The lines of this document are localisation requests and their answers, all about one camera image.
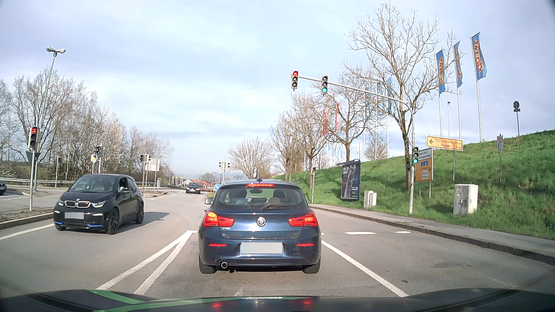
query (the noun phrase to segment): sky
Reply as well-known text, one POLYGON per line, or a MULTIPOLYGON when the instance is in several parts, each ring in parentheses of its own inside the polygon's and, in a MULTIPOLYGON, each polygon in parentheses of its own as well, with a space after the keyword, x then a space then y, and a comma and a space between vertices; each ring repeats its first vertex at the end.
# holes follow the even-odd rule
MULTIPOLYGON (((461 41, 461 126, 465 143, 479 141, 470 37, 481 33, 487 77, 479 82, 482 135, 517 135, 555 128, 555 9, 534 1, 391 1, 404 16, 437 18, 461 41)), ((75 1, 0 0, 0 78, 36 76, 50 66, 46 47, 65 48, 54 68, 98 93, 98 103, 131 128, 168 138, 171 167, 184 176, 218 170, 230 146, 269 138, 291 106, 290 74, 335 81, 341 64, 364 63, 345 34, 380 1, 75 1)), ((310 82, 299 81, 298 91, 310 82)), ((457 97, 442 94, 443 132, 458 138, 457 97), (447 123, 447 102, 450 130, 447 123)), ((416 143, 439 135, 437 95, 416 114, 416 143)), ((402 154, 391 123, 390 155, 402 154)), ((351 158, 356 157, 353 146, 351 158)))

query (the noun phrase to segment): license plate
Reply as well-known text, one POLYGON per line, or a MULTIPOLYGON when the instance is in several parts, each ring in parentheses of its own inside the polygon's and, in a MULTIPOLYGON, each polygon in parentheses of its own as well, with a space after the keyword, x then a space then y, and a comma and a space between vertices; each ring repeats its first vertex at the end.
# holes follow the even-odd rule
POLYGON ((82 212, 66 212, 66 219, 84 219, 84 214, 82 212))
POLYGON ((241 254, 282 254, 283 243, 269 243, 265 241, 241 243, 241 254))

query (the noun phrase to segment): utility box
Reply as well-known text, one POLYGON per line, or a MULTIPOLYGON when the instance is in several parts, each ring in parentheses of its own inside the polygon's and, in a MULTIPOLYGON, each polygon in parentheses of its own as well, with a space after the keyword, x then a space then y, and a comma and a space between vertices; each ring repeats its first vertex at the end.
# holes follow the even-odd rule
POLYGON ((478 186, 475 184, 456 184, 453 214, 465 216, 478 208, 478 186))
POLYGON ((371 190, 364 191, 364 209, 369 209, 376 205, 377 193, 371 190))

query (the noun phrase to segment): rear windshield wiper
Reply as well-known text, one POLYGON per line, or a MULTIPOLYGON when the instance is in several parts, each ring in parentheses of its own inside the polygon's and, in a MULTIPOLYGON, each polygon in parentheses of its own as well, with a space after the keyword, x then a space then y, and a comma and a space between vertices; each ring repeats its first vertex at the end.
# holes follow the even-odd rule
POLYGON ((265 209, 270 209, 270 208, 291 208, 290 205, 284 205, 284 204, 268 204, 264 207, 261 207, 260 210, 265 210, 265 209))

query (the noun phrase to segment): car logo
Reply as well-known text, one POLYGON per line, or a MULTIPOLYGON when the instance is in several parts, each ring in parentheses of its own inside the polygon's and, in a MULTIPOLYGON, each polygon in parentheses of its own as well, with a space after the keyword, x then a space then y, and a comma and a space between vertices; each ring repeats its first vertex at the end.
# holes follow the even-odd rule
POLYGON ((259 217, 256 223, 258 224, 258 226, 263 227, 264 225, 266 225, 266 219, 264 219, 264 217, 259 217))

